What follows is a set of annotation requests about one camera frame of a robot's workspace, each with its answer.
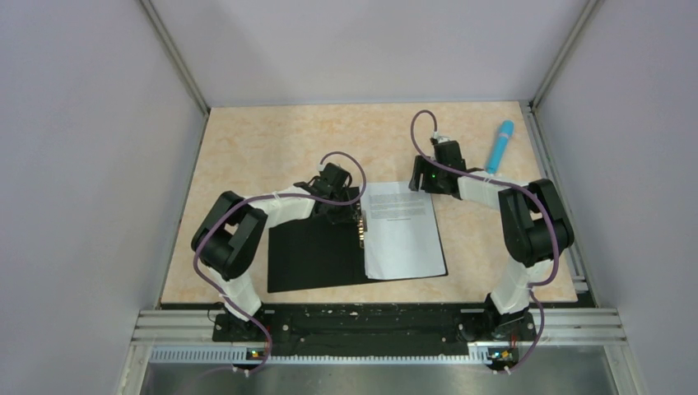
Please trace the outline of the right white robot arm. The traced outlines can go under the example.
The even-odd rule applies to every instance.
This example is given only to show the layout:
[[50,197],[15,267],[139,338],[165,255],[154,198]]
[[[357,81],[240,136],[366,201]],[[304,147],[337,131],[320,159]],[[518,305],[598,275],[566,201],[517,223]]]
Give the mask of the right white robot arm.
[[434,155],[416,156],[409,188],[476,202],[500,215],[507,267],[483,311],[464,319],[459,331],[469,341],[504,339],[525,327],[533,288],[552,279],[548,269],[558,266],[561,252],[573,244],[569,218],[551,180],[521,186],[490,179],[483,170],[467,168],[456,141],[432,137],[430,143]]

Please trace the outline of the aluminium frame rail front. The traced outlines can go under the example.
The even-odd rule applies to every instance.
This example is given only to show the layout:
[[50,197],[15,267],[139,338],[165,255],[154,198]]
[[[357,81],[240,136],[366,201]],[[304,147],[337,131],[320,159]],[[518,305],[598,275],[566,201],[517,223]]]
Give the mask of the aluminium frame rail front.
[[121,394],[645,394],[615,309],[548,306],[468,340],[472,304],[270,304],[272,335],[212,306],[137,316]]

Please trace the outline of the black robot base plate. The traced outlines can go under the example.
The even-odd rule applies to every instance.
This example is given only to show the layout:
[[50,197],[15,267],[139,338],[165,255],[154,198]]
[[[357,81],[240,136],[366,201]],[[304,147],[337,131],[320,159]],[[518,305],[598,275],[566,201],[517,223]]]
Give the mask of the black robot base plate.
[[528,311],[525,327],[509,336],[469,341],[459,331],[466,318],[484,304],[266,304],[255,315],[260,324],[244,323],[229,313],[214,320],[214,342],[261,343],[247,353],[250,361],[276,357],[403,357],[471,356],[478,342],[488,343],[484,360],[503,371],[520,359],[519,347],[537,337]]

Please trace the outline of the white printed paper stack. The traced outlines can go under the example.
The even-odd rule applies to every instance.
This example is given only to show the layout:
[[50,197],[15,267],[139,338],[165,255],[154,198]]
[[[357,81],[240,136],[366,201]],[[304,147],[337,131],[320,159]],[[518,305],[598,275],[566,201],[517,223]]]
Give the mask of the white printed paper stack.
[[448,274],[432,196],[407,182],[369,183],[365,214],[365,274],[396,281]]

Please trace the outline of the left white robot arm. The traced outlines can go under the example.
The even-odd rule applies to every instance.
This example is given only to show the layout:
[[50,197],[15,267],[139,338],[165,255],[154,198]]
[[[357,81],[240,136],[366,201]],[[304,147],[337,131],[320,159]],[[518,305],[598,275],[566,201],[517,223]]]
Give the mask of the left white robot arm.
[[249,275],[263,233],[316,216],[339,223],[355,219],[368,183],[363,177],[357,193],[351,183],[347,170],[326,163],[309,181],[252,197],[226,191],[215,201],[191,240],[193,270],[221,297],[240,337],[253,340],[263,332],[257,313],[262,302]]

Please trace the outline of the turquoise marker pen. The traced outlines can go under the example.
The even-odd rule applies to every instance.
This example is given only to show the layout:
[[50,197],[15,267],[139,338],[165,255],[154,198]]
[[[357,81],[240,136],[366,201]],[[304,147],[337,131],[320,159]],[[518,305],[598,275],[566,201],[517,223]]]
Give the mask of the turquoise marker pen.
[[491,152],[487,161],[485,163],[485,171],[488,174],[495,174],[500,168],[500,163],[505,154],[506,147],[508,146],[510,138],[514,134],[514,122],[511,120],[505,120],[499,126]]

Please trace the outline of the left aluminium corner post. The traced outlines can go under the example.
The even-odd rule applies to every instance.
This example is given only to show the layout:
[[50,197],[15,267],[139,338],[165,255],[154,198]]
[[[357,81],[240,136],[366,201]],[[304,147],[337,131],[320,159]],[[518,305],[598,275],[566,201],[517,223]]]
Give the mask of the left aluminium corner post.
[[170,64],[180,82],[183,84],[188,96],[193,100],[203,116],[207,118],[211,112],[211,107],[204,99],[193,74],[190,72],[174,38],[168,31],[160,13],[157,11],[154,2],[151,0],[137,0],[137,4],[148,19],[157,40],[165,51],[166,57],[169,59]]

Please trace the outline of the grey black file folder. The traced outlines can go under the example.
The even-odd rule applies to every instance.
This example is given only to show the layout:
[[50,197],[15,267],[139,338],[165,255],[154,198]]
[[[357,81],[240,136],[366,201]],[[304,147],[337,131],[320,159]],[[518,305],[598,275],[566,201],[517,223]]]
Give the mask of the grey black file folder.
[[322,217],[270,229],[267,291],[279,293],[385,281],[365,274],[363,223],[332,225]]

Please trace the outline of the aluminium corner post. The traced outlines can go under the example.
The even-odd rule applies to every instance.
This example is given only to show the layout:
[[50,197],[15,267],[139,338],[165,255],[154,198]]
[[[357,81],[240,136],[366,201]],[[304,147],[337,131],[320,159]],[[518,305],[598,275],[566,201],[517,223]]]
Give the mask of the aluminium corner post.
[[148,19],[157,40],[165,51],[166,57],[169,59],[170,64],[180,82],[183,84],[188,96],[193,100],[203,116],[207,118],[211,112],[211,107],[204,99],[193,74],[190,72],[174,38],[168,31],[160,13],[157,11],[154,2],[151,0],[137,0],[137,4]]
[[541,84],[536,90],[534,97],[529,101],[529,108],[533,113],[537,112],[552,89],[559,74],[562,72],[568,58],[575,51],[576,46],[581,40],[582,35],[591,23],[593,18],[598,13],[598,10],[603,6],[603,0],[588,0],[585,2],[580,11],[575,23],[572,25],[569,34],[563,41],[560,49],[556,53],[551,66],[548,68]]

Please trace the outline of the right aluminium corner post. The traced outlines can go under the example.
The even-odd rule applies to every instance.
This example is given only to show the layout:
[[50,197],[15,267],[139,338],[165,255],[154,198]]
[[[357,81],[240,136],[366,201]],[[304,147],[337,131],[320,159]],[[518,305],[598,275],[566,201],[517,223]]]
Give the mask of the right aluminium corner post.
[[534,97],[529,101],[529,108],[533,113],[537,112],[552,89],[559,74],[562,72],[568,58],[575,51],[576,46],[581,40],[582,35],[591,23],[593,18],[598,13],[598,10],[603,6],[603,0],[588,0],[585,2],[580,11],[575,23],[572,25],[569,34],[563,41],[560,49],[556,53],[551,66],[548,68],[541,84],[536,90]]

